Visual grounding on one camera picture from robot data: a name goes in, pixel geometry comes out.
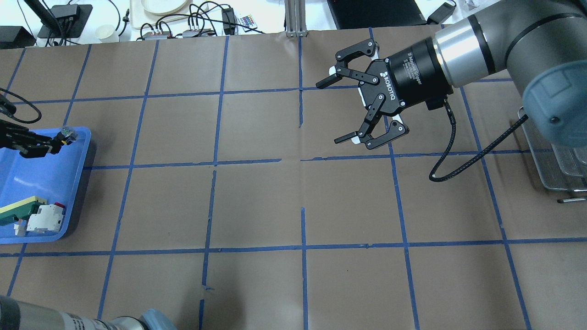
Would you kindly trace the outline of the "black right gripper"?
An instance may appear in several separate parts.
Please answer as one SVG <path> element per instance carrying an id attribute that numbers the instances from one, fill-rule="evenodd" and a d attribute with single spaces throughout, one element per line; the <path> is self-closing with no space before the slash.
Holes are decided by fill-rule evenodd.
<path id="1" fill-rule="evenodd" d="M 366 39 L 348 46 L 335 54 L 336 64 L 329 76 L 315 84 L 316 88 L 327 88 L 343 78 L 358 81 L 359 94 L 367 113 L 358 130 L 335 138 L 334 143 L 351 141 L 364 144 L 368 150 L 384 146 L 410 130 L 399 113 L 406 107 L 419 103 L 440 102 L 453 94 L 453 87 L 438 61 L 433 39 L 426 38 L 396 54 L 371 61 L 365 72 L 350 69 L 349 63 L 363 56 L 372 58 L 378 46 L 374 39 Z M 388 118 L 388 129 L 380 136 L 373 131 L 382 118 Z"/>

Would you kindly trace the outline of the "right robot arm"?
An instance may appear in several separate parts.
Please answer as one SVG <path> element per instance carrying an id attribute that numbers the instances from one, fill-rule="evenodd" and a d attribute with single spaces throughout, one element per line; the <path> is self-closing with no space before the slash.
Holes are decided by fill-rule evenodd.
<path id="1" fill-rule="evenodd" d="M 506 70 L 543 138 L 583 148 L 586 33 L 584 0 L 501 0 L 386 58 L 373 39 L 342 49 L 316 87 L 358 81 L 367 115 L 335 143 L 375 149 L 408 132 L 399 118 L 407 107 L 437 109 L 454 88 Z"/>

